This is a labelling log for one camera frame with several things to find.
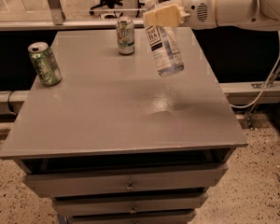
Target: green can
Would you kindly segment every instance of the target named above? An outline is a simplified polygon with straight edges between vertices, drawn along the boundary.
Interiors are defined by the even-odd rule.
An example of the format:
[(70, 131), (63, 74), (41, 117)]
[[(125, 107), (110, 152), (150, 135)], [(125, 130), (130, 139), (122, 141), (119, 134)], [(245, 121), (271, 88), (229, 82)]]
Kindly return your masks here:
[(28, 47), (29, 57), (44, 86), (53, 86), (62, 80), (62, 74), (53, 54), (45, 42), (36, 42)]

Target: bottle label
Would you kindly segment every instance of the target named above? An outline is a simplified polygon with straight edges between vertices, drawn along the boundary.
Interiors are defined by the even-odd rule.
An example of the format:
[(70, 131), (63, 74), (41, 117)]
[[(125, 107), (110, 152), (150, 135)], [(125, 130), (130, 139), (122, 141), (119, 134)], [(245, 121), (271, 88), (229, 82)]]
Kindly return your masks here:
[(155, 26), (150, 26), (147, 28), (147, 39), (151, 47), (155, 46), (158, 43), (161, 43), (160, 31)]
[(183, 60), (179, 51), (179, 47), (175, 40), (175, 33), (171, 27), (164, 27), (165, 33), (168, 36), (168, 42), (170, 44), (171, 51), (173, 53), (174, 61), (177, 66), (183, 65)]

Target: cable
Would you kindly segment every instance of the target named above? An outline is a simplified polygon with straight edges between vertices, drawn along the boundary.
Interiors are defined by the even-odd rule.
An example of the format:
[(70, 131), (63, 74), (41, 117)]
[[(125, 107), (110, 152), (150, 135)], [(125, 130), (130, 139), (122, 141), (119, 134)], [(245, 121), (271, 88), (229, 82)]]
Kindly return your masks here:
[(11, 102), (10, 102), (10, 96), (11, 94), (13, 93), (14, 91), (0, 91), (0, 94), (8, 94), (8, 98), (7, 98), (7, 107), (8, 107), (8, 110), (9, 112), (14, 115), (14, 116), (17, 116), (17, 113), (14, 111), (14, 108), (13, 106), (11, 105)]
[(261, 89), (259, 95), (254, 99), (253, 102), (251, 102), (248, 105), (231, 105), (232, 108), (248, 108), (248, 107), (252, 106), (260, 98), (260, 96), (263, 94), (264, 90), (267, 89), (267, 85), (268, 85), (268, 83), (270, 81), (270, 78), (271, 78), (271, 76), (273, 74), (273, 71), (275, 70), (275, 68), (277, 67), (277, 65), (280, 62), (280, 31), (278, 31), (278, 38), (279, 38), (279, 55), (278, 55), (278, 59), (277, 59), (276, 63), (274, 64), (271, 73), (268, 75), (264, 85), (262, 86), (262, 89)]
[(11, 94), (12, 94), (13, 92), (14, 92), (14, 91), (11, 91), (11, 92), (9, 93), (9, 95), (8, 95), (8, 98), (7, 98), (7, 107), (8, 107), (8, 109), (9, 109), (9, 112), (10, 112), (12, 115), (17, 116), (17, 113), (14, 111), (14, 108), (13, 108), (13, 106), (12, 106), (11, 103), (10, 103), (10, 96), (11, 96)]

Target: table top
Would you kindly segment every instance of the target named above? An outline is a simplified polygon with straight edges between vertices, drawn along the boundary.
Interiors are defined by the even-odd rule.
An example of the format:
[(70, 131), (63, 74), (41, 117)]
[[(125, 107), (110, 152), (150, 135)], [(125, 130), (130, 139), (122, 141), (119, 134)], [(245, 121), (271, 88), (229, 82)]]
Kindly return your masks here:
[(244, 147), (246, 138), (190, 28), (175, 35), (185, 71), (160, 77), (144, 29), (120, 55), (115, 30), (59, 32), (63, 80), (38, 77), (0, 158)]

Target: white cable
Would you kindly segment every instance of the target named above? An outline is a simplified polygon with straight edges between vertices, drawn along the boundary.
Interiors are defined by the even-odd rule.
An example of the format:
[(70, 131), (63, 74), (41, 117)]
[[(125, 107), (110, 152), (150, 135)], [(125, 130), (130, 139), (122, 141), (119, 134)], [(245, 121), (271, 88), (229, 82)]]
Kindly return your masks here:
[(266, 79), (264, 85), (262, 86), (262, 89), (261, 89), (259, 95), (255, 98), (255, 100), (254, 100), (253, 102), (251, 102), (251, 103), (248, 104), (248, 105), (240, 105), (240, 106), (238, 106), (238, 105), (231, 105), (231, 107), (233, 107), (233, 108), (248, 108), (248, 107), (252, 106), (252, 105), (260, 98), (260, 96), (263, 94), (264, 90), (267, 89), (267, 85), (268, 85), (268, 83), (269, 83), (269, 81), (270, 81), (270, 77), (272, 76), (272, 74), (273, 74), (275, 68), (277, 67), (277, 65), (278, 65), (279, 62), (280, 62), (280, 31), (278, 31), (278, 37), (279, 37), (279, 56), (278, 56), (277, 62), (276, 62), (275, 65), (273, 66), (273, 69), (272, 69), (271, 73), (268, 75), (268, 77), (267, 77), (267, 79)]

